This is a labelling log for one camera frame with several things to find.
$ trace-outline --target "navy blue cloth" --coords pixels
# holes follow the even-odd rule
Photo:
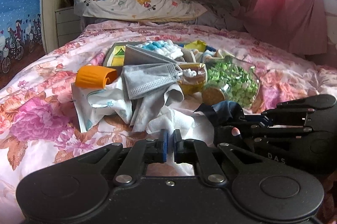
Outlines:
[[[234,101],[222,101],[216,105],[202,103],[195,112],[203,112],[214,127],[226,122],[238,122],[245,120],[242,107]]]

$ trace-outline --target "crumpled bedding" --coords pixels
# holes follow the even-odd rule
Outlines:
[[[243,21],[232,16],[234,7],[230,0],[195,0],[201,4],[207,11],[196,19],[184,21],[186,25],[202,25],[209,26],[221,30],[223,28],[232,31],[247,32],[243,26]],[[81,17],[82,30],[90,24],[102,23],[108,21],[108,18]],[[166,22],[156,22],[157,24],[165,24]]]
[[[114,42],[167,39],[203,40],[255,64],[262,86],[250,112],[259,113],[281,101],[321,93],[337,96],[337,70],[316,66],[261,43],[247,33],[181,23],[106,21],[90,25],[76,40],[30,64],[0,90],[0,223],[18,224],[23,220],[15,190],[24,176],[111,142],[129,147],[146,138],[145,132],[131,134],[130,127],[116,115],[105,117],[89,132],[81,134],[70,85],[81,66],[102,64]],[[188,96],[173,108],[193,116],[200,103],[200,96]],[[193,118],[196,127],[186,138],[211,144],[213,134],[204,133],[210,128],[206,117]],[[177,173],[167,165],[152,164],[148,174]],[[337,173],[323,181],[326,196],[318,216],[324,222],[336,219],[332,194],[336,180]]]

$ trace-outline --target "pink flower pattern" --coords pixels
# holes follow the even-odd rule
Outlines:
[[[50,103],[32,98],[19,108],[9,132],[19,141],[55,141],[68,122],[69,118],[60,115]]]
[[[25,80],[23,81],[19,81],[19,83],[17,84],[18,87],[24,87],[26,84],[28,84],[28,82],[26,82]]]
[[[0,144],[6,140],[13,142],[8,152],[11,158],[0,158],[4,163],[2,176],[8,183],[14,185],[20,180],[19,175],[11,172],[11,168],[21,167],[23,157],[42,157],[50,165],[57,161],[57,157],[61,162],[78,156],[108,144],[113,137],[123,142],[124,146],[130,145],[128,132],[123,136],[116,133],[128,131],[128,126],[118,128],[118,124],[113,124],[109,132],[98,131],[100,125],[95,132],[80,134],[76,131],[78,125],[71,84],[83,65],[102,65],[106,53],[115,42],[167,39],[174,42],[203,40],[214,48],[225,49],[255,64],[261,88],[253,104],[253,112],[259,113],[275,107],[278,102],[308,95],[330,93],[337,96],[336,69],[315,66],[257,41],[247,33],[181,23],[156,25],[105,21],[88,26],[79,38],[32,64],[11,86],[0,90]],[[27,145],[43,145],[45,142],[52,143],[48,151],[26,150]],[[33,171],[42,167],[23,166],[20,169]],[[6,210],[0,204],[0,211]]]

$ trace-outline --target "white drawer cabinet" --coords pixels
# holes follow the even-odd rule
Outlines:
[[[55,11],[59,47],[75,40],[80,34],[80,17],[74,14],[74,8],[61,8]]]

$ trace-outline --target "bed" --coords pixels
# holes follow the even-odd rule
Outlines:
[[[337,70],[316,66],[261,43],[248,33],[173,22],[159,25],[111,20],[89,25],[76,40],[30,64],[0,90],[1,224],[23,220],[15,191],[28,174],[112,142],[131,147],[147,137],[145,132],[131,133],[131,128],[117,115],[106,116],[87,133],[80,133],[71,84],[81,66],[101,65],[115,42],[167,39],[203,40],[255,64],[262,86],[247,112],[260,113],[276,107],[278,102],[316,94],[337,96]],[[211,144],[213,134],[204,133],[210,123],[205,116],[193,114],[200,103],[200,96],[193,95],[172,107],[195,119],[196,126],[189,138]],[[148,174],[180,175],[165,164],[150,165]],[[337,172],[323,181],[326,196],[319,217],[326,223],[336,219],[335,180]]]

